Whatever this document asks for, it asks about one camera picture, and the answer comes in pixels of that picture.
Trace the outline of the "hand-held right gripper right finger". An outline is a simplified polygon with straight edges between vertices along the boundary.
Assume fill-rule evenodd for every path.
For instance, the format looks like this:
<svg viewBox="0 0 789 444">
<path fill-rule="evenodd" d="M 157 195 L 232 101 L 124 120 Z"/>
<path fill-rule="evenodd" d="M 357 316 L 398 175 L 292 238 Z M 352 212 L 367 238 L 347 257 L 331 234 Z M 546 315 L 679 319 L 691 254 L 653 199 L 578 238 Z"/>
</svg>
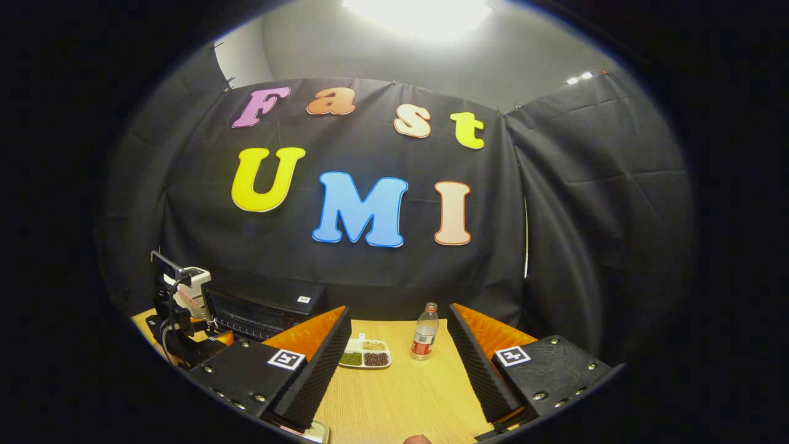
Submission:
<svg viewBox="0 0 789 444">
<path fill-rule="evenodd" d="M 555 416 L 619 374 L 562 335 L 536 339 L 458 303 L 446 328 L 494 432 Z"/>
</svg>

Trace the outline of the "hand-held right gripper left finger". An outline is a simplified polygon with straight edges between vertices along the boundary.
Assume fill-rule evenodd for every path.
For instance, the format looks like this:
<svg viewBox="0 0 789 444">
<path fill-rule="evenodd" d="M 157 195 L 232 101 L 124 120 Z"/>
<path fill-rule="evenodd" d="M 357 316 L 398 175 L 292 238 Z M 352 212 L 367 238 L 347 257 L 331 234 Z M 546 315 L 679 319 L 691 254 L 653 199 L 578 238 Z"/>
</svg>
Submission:
<svg viewBox="0 0 789 444">
<path fill-rule="evenodd" d="M 339 306 L 265 341 L 238 337 L 189 374 L 245 415 L 304 432 L 350 334 L 350 309 Z"/>
</svg>

